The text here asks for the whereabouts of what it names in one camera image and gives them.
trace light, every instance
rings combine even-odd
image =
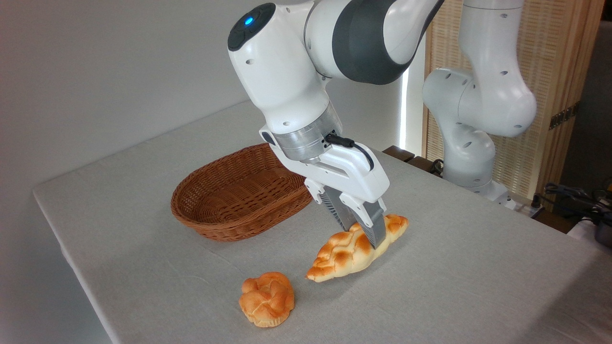
[[[401,76],[401,97],[400,97],[400,144],[399,147],[406,149],[406,131],[408,130],[408,71],[406,69]]]

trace round bread bun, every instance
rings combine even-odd
[[[294,307],[293,287],[280,272],[266,272],[242,284],[240,308],[257,327],[274,327],[289,317]]]

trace white wall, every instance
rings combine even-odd
[[[0,2],[0,343],[109,342],[31,189],[247,100],[226,35],[259,3]],[[328,87],[376,149],[397,144],[399,89]]]

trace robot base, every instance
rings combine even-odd
[[[465,189],[477,193],[495,203],[499,203],[511,210],[514,210],[517,205],[517,203],[510,198],[508,189],[494,180],[489,181],[483,186],[465,187]]]

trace electrical cords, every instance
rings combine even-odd
[[[604,191],[605,196],[596,197],[595,191],[600,191],[600,192]],[[572,213],[574,216],[585,217],[586,219],[584,220],[590,220],[591,222],[595,224],[599,224],[600,222],[603,222],[604,224],[608,226],[612,226],[612,220],[610,220],[609,216],[608,217],[606,216],[606,213],[612,212],[612,208],[610,208],[610,205],[602,202],[602,199],[606,198],[607,196],[610,196],[611,194],[610,192],[606,190],[602,190],[602,189],[594,190],[589,196],[583,189],[578,188],[578,187],[567,187],[561,184],[548,183],[544,187],[544,193],[546,195],[559,195],[565,198],[559,201],[553,201],[547,197],[544,197],[543,195],[539,193],[536,193],[534,195],[534,201],[536,201],[536,198],[539,200],[544,200],[552,204],[553,206],[557,206],[567,212]],[[577,208],[573,208],[566,204],[561,203],[562,200],[567,200],[567,199],[571,199],[573,201],[582,203],[586,205],[588,208],[577,209]]]
[[[327,134],[327,136],[325,136],[325,141],[327,141],[330,144],[339,144],[340,146],[343,146],[346,148],[357,148],[358,150],[360,150],[361,153],[365,155],[365,158],[368,159],[368,163],[370,164],[370,171],[374,170],[374,160],[372,160],[372,157],[368,154],[368,152],[362,146],[359,146],[358,144],[356,144],[354,140],[351,140],[350,138],[338,136],[332,133],[332,134]]]
[[[429,169],[429,173],[438,173],[442,175],[442,171],[444,170],[444,160],[436,159],[431,163],[431,168]]]

